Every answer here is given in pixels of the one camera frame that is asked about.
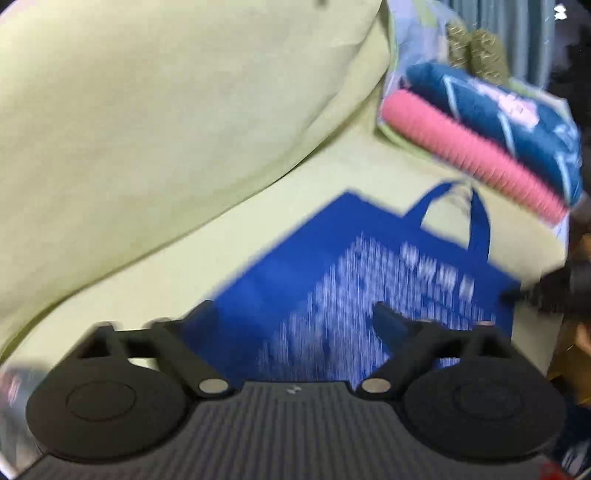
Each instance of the bag handle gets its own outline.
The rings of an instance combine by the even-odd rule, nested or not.
[[[437,185],[428,192],[404,215],[404,219],[411,223],[421,226],[429,206],[436,200],[447,195],[455,186],[465,182],[449,181]],[[478,195],[476,189],[472,187],[472,200],[470,201],[470,241],[468,251],[474,253],[485,262],[488,262],[488,254],[491,248],[491,223],[488,219],[486,208]]]

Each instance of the blue bag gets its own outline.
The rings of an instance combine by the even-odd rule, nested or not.
[[[400,217],[345,193],[215,299],[220,320],[188,322],[185,342],[235,385],[245,380],[348,380],[357,386],[391,352],[371,325],[385,301],[410,319],[453,329],[491,320],[507,335],[499,294],[519,282],[488,264],[491,227],[472,193],[467,249],[421,228],[442,183]]]
[[[553,108],[447,65],[407,69],[410,89],[462,125],[497,143],[544,180],[567,205],[583,191],[579,130]]]

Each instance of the curtain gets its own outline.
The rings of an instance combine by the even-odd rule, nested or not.
[[[511,74],[539,87],[550,75],[554,43],[554,0],[440,0],[470,30],[499,35]]]

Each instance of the cream fabric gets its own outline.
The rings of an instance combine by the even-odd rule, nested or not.
[[[17,0],[0,17],[0,340],[297,165],[386,70],[379,6]]]
[[[374,133],[379,88],[352,122],[308,161],[263,192],[191,235],[98,283],[55,309],[10,362],[55,364],[94,323],[140,328],[157,317],[180,317],[347,189],[404,213],[454,168],[420,160]],[[564,246],[538,219],[486,186],[477,187],[492,225],[491,262],[524,281],[564,261]],[[424,227],[467,245],[466,205],[451,196],[431,206]],[[519,309],[513,340],[546,371],[560,318]]]

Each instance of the pink ribbed cushion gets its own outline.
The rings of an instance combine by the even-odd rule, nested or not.
[[[397,132],[553,224],[567,208],[538,177],[494,143],[480,137],[408,90],[389,95],[382,117]]]

